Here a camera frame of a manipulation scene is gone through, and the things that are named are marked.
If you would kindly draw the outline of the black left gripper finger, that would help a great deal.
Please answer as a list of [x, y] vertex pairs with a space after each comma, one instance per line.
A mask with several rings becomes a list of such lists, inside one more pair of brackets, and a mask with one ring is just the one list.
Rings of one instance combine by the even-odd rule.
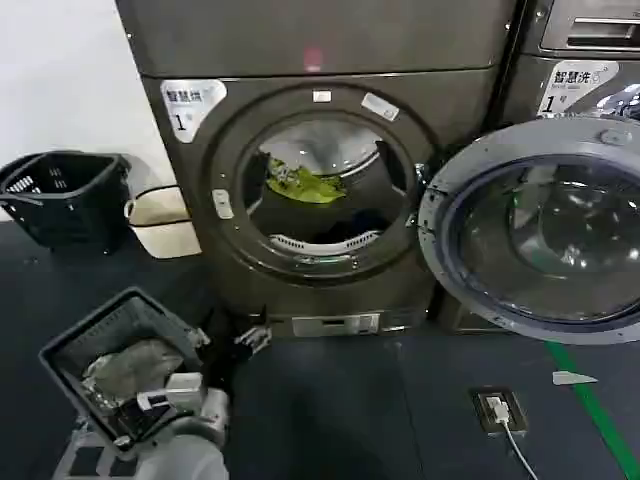
[[252, 359], [258, 353], [269, 347], [270, 344], [270, 337], [257, 337], [253, 339], [243, 340], [241, 342], [243, 359], [245, 361]]
[[253, 326], [240, 336], [236, 337], [234, 343], [243, 346], [266, 346], [271, 341], [271, 328], [259, 325]]

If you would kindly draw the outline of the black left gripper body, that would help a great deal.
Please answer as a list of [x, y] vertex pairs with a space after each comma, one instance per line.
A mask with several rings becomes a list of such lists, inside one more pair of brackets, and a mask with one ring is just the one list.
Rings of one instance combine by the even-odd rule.
[[251, 358], [251, 347], [244, 343], [231, 343], [213, 354], [207, 364], [207, 386], [229, 393], [238, 368]]

